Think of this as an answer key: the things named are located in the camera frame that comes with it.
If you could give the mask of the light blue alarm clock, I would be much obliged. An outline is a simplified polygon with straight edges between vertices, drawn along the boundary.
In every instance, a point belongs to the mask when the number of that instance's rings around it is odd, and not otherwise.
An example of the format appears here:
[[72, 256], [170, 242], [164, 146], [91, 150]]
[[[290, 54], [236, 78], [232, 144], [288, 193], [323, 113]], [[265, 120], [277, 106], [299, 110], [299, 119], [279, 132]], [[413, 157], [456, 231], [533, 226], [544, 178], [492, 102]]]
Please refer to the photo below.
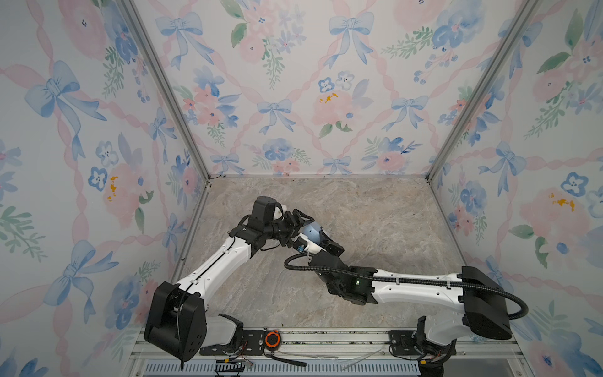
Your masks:
[[320, 245], [324, 239], [323, 227], [316, 221], [304, 226], [300, 233], [317, 245]]

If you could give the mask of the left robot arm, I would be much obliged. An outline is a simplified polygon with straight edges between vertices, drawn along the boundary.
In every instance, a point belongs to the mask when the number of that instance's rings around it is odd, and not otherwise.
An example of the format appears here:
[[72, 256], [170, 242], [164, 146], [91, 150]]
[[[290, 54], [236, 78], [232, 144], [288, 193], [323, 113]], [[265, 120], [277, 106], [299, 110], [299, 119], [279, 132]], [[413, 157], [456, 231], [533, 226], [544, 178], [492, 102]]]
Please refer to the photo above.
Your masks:
[[239, 267], [265, 249], [268, 241], [289, 247], [313, 221], [297, 209], [288, 211], [275, 199], [259, 196], [252, 212], [239, 221], [206, 262], [178, 282], [163, 282], [157, 287], [144, 340], [181, 363], [207, 347], [238, 353], [243, 349], [243, 323], [224, 314], [207, 316], [209, 301]]

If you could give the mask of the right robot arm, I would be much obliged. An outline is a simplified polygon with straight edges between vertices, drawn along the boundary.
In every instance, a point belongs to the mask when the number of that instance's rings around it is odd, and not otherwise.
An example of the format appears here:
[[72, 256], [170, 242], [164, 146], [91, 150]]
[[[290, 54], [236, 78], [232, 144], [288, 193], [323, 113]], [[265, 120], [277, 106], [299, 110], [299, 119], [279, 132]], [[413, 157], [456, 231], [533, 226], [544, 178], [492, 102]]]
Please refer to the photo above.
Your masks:
[[359, 306], [415, 303], [443, 309], [438, 315], [419, 317], [409, 346], [402, 339], [391, 339], [389, 351], [396, 358], [415, 352], [421, 366], [435, 368], [452, 356], [462, 337], [512, 337], [510, 322], [515, 315], [509, 314], [507, 302], [514, 296], [474, 267], [448, 275], [419, 276], [350, 266], [340, 259], [342, 247], [321, 232], [299, 235], [293, 248], [306, 258], [303, 270], [316, 273], [330, 294], [345, 301]]

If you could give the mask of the aluminium front rail frame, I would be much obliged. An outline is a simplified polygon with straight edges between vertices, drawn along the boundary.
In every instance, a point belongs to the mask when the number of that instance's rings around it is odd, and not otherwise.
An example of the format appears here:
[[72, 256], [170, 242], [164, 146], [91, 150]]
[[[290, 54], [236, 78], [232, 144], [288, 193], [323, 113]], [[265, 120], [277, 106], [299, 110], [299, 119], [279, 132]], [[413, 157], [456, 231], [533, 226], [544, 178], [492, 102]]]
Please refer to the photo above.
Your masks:
[[282, 328], [281, 345], [271, 358], [261, 352], [261, 329], [238, 357], [196, 355], [181, 364], [138, 339], [125, 376], [532, 376], [514, 339], [458, 340], [442, 369], [419, 366], [407, 328]]

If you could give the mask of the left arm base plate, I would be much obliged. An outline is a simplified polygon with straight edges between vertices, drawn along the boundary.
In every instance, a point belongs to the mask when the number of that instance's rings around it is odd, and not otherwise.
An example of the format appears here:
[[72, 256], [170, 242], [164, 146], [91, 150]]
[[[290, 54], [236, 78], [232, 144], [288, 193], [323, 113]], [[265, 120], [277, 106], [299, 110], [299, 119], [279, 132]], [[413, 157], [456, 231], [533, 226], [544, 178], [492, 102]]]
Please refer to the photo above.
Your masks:
[[201, 356], [233, 357], [242, 353], [243, 356], [262, 356], [267, 334], [268, 330], [264, 328], [240, 330], [235, 333], [233, 340], [226, 345], [202, 347], [199, 354]]

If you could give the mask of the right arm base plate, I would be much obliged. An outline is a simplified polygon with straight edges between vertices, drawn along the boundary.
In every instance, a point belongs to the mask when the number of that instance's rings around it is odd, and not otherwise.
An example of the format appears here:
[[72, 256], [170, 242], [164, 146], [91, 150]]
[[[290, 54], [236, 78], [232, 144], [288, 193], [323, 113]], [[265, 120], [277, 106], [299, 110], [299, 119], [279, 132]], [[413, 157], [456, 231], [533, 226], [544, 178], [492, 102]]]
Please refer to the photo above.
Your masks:
[[429, 342], [425, 336], [416, 335], [416, 330], [388, 331], [389, 351], [395, 357], [414, 359], [444, 358], [456, 355], [454, 344], [440, 346]]

